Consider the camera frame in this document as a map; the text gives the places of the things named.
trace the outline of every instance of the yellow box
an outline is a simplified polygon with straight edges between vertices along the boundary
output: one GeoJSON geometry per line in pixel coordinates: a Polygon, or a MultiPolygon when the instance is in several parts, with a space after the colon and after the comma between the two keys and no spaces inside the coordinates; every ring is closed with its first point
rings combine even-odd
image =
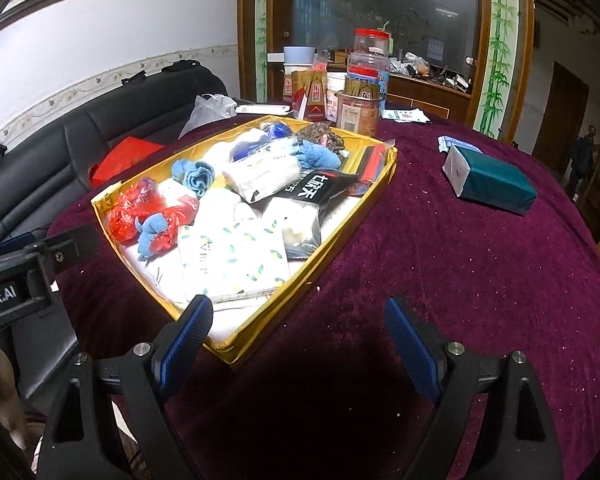
{"type": "MultiPolygon", "coordinates": [[[[134,266],[126,260],[123,253],[120,251],[115,240],[111,237],[109,230],[105,228],[105,218],[109,211],[118,204],[119,193],[126,191],[129,187],[135,184],[138,180],[144,177],[152,178],[158,182],[171,177],[171,166],[176,160],[186,158],[189,160],[198,160],[206,151],[216,142],[222,140],[231,142],[240,134],[256,128],[263,121],[280,121],[288,124],[294,132],[297,132],[302,127],[309,123],[297,121],[294,119],[279,118],[279,117],[262,117],[257,120],[233,128],[227,132],[217,134],[216,136],[202,139],[200,142],[190,146],[179,153],[174,154],[170,158],[156,164],[146,171],[136,175],[129,180],[120,181],[112,186],[107,187],[98,196],[91,200],[91,205],[96,211],[98,222],[104,232],[111,247],[116,252],[120,260],[126,265],[142,286],[149,294],[157,301],[173,319],[180,317],[181,311],[170,301],[161,297],[151,287],[151,285],[139,274],[134,266]]],[[[375,144],[382,144],[381,140],[372,139],[345,130],[333,128],[333,131],[339,134],[345,141],[345,147],[352,155],[347,159],[341,171],[351,173],[356,171],[360,161],[362,160],[364,148],[375,144]]],[[[360,225],[366,214],[372,208],[373,204],[378,200],[380,194],[385,190],[395,173],[396,159],[398,150],[391,148],[386,157],[386,163],[380,177],[376,183],[371,186],[369,191],[363,196],[362,200],[351,211],[347,218],[338,226],[335,232],[322,242],[320,247],[312,254],[311,257],[304,263],[301,269],[289,279],[285,285],[271,296],[255,314],[253,314],[245,323],[243,323],[234,333],[232,333],[225,341],[218,344],[207,338],[205,346],[213,354],[217,355],[227,364],[237,364],[238,360],[246,360],[259,345],[269,336],[286,314],[296,305],[302,296],[309,290],[311,284],[331,263],[333,258],[338,254],[344,243],[349,239],[353,231],[360,225]]]]}

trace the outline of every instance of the person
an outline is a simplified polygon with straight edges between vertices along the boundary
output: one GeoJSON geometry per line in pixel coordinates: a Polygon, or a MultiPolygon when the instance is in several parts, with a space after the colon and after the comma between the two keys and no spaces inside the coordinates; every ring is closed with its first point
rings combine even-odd
{"type": "Polygon", "coordinates": [[[587,136],[579,137],[571,147],[569,153],[572,160],[571,174],[569,175],[569,183],[566,187],[569,198],[573,199],[578,184],[593,168],[593,145],[595,137],[596,127],[590,124],[587,136]]]}

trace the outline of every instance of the bolt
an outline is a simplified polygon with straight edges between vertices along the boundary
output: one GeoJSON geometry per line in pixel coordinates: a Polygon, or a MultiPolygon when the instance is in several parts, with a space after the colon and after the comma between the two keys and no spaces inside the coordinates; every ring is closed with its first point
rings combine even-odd
{"type": "Polygon", "coordinates": [[[521,365],[522,363],[526,363],[526,355],[524,355],[524,353],[521,352],[520,350],[516,350],[515,352],[512,352],[511,357],[512,357],[513,361],[519,365],[521,365]]]}
{"type": "Polygon", "coordinates": [[[138,343],[134,346],[134,354],[138,357],[142,357],[143,355],[147,355],[151,351],[151,345],[149,343],[138,343]]]}
{"type": "Polygon", "coordinates": [[[84,352],[80,352],[79,354],[76,354],[74,356],[74,365],[76,366],[80,366],[81,364],[84,364],[87,361],[87,354],[85,354],[84,352]]]}
{"type": "Polygon", "coordinates": [[[449,350],[449,353],[452,355],[464,354],[464,345],[457,341],[454,341],[453,343],[449,343],[449,345],[446,347],[446,349],[449,350]]]}

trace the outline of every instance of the lemon pattern napkin pack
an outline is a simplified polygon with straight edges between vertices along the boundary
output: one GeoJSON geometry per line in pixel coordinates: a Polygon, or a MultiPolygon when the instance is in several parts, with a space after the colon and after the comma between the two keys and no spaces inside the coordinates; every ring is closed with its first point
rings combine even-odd
{"type": "Polygon", "coordinates": [[[214,305],[268,296],[290,277],[282,229],[275,221],[183,226],[178,250],[187,301],[196,294],[205,294],[214,305]]]}

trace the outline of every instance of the black leather sofa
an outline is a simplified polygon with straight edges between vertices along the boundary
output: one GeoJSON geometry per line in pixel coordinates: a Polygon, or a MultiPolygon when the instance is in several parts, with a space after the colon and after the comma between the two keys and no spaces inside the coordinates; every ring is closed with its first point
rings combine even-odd
{"type": "MultiPolygon", "coordinates": [[[[51,222],[91,189],[91,166],[128,136],[174,142],[197,95],[207,93],[226,95],[226,88],[197,61],[181,60],[159,74],[124,80],[7,151],[0,163],[0,242],[28,232],[44,238],[51,222]]],[[[46,415],[78,349],[59,294],[54,306],[1,331],[0,347],[27,408],[46,415]]]]}

